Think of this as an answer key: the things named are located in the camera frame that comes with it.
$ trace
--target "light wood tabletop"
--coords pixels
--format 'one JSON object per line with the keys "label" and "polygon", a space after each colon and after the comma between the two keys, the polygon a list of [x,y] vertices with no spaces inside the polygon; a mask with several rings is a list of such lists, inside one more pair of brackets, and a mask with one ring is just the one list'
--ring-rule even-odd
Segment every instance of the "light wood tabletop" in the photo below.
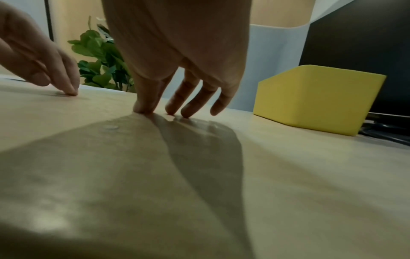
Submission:
{"label": "light wood tabletop", "polygon": [[406,146],[0,85],[0,258],[409,258]]}

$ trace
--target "monitor screen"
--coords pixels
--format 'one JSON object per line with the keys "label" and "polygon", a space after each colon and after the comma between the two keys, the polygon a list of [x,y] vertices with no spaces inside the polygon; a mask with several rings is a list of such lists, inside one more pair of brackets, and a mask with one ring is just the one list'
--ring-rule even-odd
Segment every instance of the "monitor screen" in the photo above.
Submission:
{"label": "monitor screen", "polygon": [[386,75],[371,112],[410,116],[410,0],[354,0],[312,23],[306,64]]}

